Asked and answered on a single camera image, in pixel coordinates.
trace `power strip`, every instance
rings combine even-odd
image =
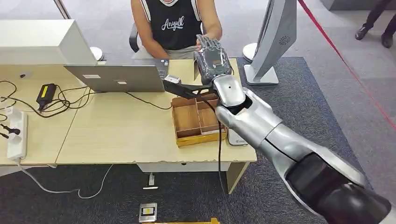
[[[9,134],[7,158],[9,160],[22,160],[27,155],[28,147],[28,115],[14,107],[7,108],[7,116],[11,129],[19,129],[21,133]]]

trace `laptop lid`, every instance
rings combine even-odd
[[[65,65],[95,92],[164,92],[155,65]]]

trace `plug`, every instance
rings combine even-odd
[[[14,133],[16,135],[19,135],[21,133],[21,131],[18,128],[9,128],[8,126],[6,126],[4,124],[0,124],[0,126],[2,126],[4,129],[6,129],[9,134]]]

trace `drawer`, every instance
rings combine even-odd
[[[230,162],[221,162],[221,171],[227,171],[230,167]],[[139,168],[144,173],[161,173],[161,172],[207,172],[218,171],[219,165],[217,162],[158,162],[158,163],[138,163]]]

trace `yellow label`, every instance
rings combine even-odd
[[[148,215],[148,214],[153,214],[154,213],[154,208],[145,208],[143,209],[143,214]]]
[[[44,87],[44,91],[43,91],[42,94],[41,94],[41,98],[44,98],[44,97],[45,97],[45,94],[47,93],[47,89],[48,89],[48,86],[46,85],[46,86]]]

